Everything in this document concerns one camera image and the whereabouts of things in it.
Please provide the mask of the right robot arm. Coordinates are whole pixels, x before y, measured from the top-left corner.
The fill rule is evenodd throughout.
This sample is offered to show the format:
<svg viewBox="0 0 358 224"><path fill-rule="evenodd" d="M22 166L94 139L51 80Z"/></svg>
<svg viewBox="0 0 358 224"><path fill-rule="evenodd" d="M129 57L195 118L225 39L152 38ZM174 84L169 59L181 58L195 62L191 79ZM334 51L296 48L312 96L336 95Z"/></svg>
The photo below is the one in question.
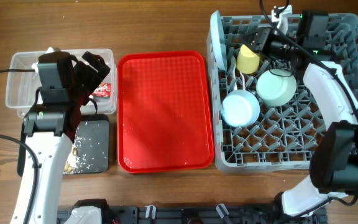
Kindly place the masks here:
<svg viewBox="0 0 358 224"><path fill-rule="evenodd" d="M296 36L281 29L283 9L276 8L267 26L241 35L241 42L264 57L290 63L315 99L326 128L315 150L308 176L274 199L273 219L281 222L309 217L334 200L358 199L358 101L336 62L325 49L328 13L305 10Z"/></svg>

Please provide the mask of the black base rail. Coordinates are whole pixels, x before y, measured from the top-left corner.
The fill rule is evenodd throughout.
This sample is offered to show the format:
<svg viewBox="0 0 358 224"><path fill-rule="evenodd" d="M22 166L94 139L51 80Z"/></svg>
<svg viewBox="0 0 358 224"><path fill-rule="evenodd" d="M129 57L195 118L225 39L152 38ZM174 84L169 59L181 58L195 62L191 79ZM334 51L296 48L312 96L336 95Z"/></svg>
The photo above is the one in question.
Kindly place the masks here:
<svg viewBox="0 0 358 224"><path fill-rule="evenodd" d="M111 206L110 209L118 218L119 223L188 223L191 218L199 218L202 223L224 223L216 207L159 207L155 218L146 217L145 207ZM232 223L268 223L265 205L227 207L228 217Z"/></svg>

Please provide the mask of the white tissue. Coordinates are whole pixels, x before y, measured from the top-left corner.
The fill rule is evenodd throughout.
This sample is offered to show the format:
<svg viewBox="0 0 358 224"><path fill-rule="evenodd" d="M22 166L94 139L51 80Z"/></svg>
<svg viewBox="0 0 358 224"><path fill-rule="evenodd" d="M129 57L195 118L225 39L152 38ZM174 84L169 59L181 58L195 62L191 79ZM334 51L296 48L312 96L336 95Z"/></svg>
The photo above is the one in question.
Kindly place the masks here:
<svg viewBox="0 0 358 224"><path fill-rule="evenodd" d="M39 73L39 63L38 62L33 63L32 69L34 69L35 73Z"/></svg>

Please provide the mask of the light blue small bowl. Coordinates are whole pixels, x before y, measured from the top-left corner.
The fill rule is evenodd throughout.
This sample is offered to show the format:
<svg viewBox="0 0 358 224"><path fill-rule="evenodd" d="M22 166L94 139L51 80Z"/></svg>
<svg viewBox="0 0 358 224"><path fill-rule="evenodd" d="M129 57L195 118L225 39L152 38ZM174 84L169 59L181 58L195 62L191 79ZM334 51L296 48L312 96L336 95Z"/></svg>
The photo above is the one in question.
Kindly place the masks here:
<svg viewBox="0 0 358 224"><path fill-rule="evenodd" d="M223 120L232 127L247 127L254 124L260 114L257 98L247 90L234 90L221 105Z"/></svg>

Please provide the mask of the grey dishwasher rack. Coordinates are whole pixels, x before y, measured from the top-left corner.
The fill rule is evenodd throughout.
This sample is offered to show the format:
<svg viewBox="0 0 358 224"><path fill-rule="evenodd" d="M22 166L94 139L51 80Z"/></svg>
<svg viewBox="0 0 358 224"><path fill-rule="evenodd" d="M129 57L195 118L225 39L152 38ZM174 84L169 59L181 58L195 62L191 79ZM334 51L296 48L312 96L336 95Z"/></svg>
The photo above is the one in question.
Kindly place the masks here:
<svg viewBox="0 0 358 224"><path fill-rule="evenodd" d="M299 83L287 104L262 105L254 124L232 127L221 117L223 99L232 91L231 76L218 68L211 39L206 45L217 169L244 173L308 168L325 133L323 117L310 91ZM358 16L330 14L325 47L337 55L344 78L358 100ZM245 75L246 90L255 93L257 79L269 68L288 67L289 64L282 61L262 62L255 73Z"/></svg>

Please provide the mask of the clear plastic bin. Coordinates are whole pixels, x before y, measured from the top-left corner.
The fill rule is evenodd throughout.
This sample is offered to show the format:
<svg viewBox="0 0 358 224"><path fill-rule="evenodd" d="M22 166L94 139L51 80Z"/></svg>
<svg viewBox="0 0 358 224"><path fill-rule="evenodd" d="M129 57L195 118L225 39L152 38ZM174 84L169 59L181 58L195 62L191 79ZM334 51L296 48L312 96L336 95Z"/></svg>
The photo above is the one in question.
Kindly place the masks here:
<svg viewBox="0 0 358 224"><path fill-rule="evenodd" d="M113 114L117 104L117 70L114 63L114 54L110 49L88 49L87 51L95 55L100 55L107 66L111 69L110 73L102 81L103 84L111 85L111 92L106 97L93 95L92 98L97 102L97 108L89 102L81 107L81 113L86 114ZM39 57L46 51L18 52L12 56L11 69L31 69L33 64L39 61ZM41 86L39 74L35 72L10 72L7 77L6 99L8 108L16 109L17 115L23 118L29 111L35 100L35 91Z"/></svg>

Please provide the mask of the white plastic fork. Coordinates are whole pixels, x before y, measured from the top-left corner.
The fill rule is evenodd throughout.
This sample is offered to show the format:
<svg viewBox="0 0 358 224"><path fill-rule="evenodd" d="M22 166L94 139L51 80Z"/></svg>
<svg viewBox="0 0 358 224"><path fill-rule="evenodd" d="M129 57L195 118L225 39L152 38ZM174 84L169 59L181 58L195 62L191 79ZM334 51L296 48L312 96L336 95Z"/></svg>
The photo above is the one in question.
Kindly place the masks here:
<svg viewBox="0 0 358 224"><path fill-rule="evenodd" d="M243 90L246 90L246 79L245 79L245 76L242 72L239 72L241 78L242 78L242 89Z"/></svg>

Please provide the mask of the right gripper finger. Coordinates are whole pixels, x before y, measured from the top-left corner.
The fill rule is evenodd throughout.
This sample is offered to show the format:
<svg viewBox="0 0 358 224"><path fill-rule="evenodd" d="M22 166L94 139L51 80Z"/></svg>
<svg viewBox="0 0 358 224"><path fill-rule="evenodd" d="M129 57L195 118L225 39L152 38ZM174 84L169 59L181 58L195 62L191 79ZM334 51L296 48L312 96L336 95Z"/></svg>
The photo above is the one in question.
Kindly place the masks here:
<svg viewBox="0 0 358 224"><path fill-rule="evenodd" d="M259 40L260 36L263 34L262 29L257 29L250 31L244 34L244 40Z"/></svg>
<svg viewBox="0 0 358 224"><path fill-rule="evenodd" d="M246 38L241 38L241 42L254 53L260 53L261 49L259 47L259 43L254 39L248 40Z"/></svg>

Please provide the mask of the black waste tray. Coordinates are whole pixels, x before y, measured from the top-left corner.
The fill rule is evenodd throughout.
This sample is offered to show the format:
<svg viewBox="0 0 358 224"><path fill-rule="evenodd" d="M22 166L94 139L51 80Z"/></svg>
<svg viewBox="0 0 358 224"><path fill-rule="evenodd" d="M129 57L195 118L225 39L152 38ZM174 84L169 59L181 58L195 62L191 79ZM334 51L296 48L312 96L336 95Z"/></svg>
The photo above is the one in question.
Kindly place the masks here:
<svg viewBox="0 0 358 224"><path fill-rule="evenodd" d="M74 139L52 132L38 132L31 137L22 125L21 142L34 152L42 168L52 175L104 172L109 165L109 118L105 114L83 116Z"/></svg>

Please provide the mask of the light blue plate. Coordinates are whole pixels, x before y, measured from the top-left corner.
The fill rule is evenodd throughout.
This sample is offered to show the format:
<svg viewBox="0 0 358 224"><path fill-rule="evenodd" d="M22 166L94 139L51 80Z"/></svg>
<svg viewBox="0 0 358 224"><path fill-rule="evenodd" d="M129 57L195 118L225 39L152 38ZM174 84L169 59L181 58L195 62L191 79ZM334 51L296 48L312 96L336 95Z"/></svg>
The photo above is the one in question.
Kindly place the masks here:
<svg viewBox="0 0 358 224"><path fill-rule="evenodd" d="M223 22L219 11L212 13L210 17L211 43L214 57L220 70L227 70L226 40L223 29Z"/></svg>

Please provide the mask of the red plastic tray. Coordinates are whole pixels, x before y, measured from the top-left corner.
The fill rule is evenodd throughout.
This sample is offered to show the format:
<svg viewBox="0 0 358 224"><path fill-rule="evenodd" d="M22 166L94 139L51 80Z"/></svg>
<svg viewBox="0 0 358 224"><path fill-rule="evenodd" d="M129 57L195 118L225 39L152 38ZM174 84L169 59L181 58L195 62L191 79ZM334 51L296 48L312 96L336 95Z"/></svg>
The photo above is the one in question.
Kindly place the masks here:
<svg viewBox="0 0 358 224"><path fill-rule="evenodd" d="M129 54L117 65L117 161L131 174L214 159L206 65L195 50Z"/></svg>

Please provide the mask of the red snack wrapper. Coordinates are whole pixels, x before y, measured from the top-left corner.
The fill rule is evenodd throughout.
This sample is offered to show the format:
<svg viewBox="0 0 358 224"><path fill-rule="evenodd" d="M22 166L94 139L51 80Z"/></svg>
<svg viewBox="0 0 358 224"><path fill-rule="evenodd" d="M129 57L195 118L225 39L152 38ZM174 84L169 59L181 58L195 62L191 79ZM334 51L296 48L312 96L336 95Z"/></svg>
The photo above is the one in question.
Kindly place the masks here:
<svg viewBox="0 0 358 224"><path fill-rule="evenodd" d="M99 84L94 92L91 94L92 96L106 98L111 96L111 83L101 83Z"/></svg>

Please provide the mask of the green bowl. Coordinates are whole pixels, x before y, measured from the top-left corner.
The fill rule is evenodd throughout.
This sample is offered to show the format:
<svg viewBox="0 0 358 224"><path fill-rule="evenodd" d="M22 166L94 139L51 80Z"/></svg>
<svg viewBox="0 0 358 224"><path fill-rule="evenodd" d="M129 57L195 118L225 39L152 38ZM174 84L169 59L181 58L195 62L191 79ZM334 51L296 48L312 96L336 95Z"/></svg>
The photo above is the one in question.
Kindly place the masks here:
<svg viewBox="0 0 358 224"><path fill-rule="evenodd" d="M286 70L271 69L257 79L256 91L263 104L282 106L288 103L297 89L295 77Z"/></svg>

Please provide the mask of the yellow plastic cup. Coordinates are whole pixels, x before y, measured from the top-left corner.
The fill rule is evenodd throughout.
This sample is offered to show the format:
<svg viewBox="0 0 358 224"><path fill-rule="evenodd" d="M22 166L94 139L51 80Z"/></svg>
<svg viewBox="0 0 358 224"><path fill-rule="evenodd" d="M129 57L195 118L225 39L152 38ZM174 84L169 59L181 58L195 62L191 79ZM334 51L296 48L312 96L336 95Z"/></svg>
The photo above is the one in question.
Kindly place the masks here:
<svg viewBox="0 0 358 224"><path fill-rule="evenodd" d="M236 67L241 73L251 74L258 70L260 57L246 45L242 45L236 60Z"/></svg>

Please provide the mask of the white plastic spoon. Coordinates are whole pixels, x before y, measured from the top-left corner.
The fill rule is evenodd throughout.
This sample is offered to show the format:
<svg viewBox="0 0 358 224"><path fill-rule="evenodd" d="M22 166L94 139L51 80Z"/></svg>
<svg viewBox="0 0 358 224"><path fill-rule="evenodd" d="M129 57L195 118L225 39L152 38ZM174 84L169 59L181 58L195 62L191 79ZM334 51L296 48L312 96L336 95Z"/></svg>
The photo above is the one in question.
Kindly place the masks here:
<svg viewBox="0 0 358 224"><path fill-rule="evenodd" d="M237 90L237 78L236 78L236 58L235 56L232 56L230 59L230 76L231 76L231 82L229 84L229 87L231 90Z"/></svg>

